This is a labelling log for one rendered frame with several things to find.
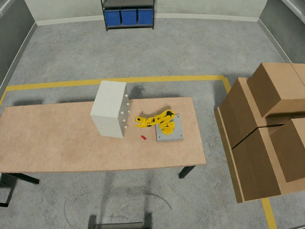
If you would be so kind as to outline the grey chest of drawers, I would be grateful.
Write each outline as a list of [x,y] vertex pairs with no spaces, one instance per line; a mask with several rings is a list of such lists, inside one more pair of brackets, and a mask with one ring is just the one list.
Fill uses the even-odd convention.
[[118,120],[124,82],[102,80],[90,116],[102,136],[124,138]]

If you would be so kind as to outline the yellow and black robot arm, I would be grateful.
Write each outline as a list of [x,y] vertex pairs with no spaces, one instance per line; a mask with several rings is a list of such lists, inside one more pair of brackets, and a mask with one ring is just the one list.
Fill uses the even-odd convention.
[[148,118],[146,121],[146,126],[151,127],[157,123],[159,124],[159,129],[164,129],[162,130],[162,133],[169,135],[170,133],[173,133],[173,129],[174,129],[174,122],[169,122],[173,118],[175,118],[174,111],[170,111],[168,109],[163,113],[161,113],[160,115]]

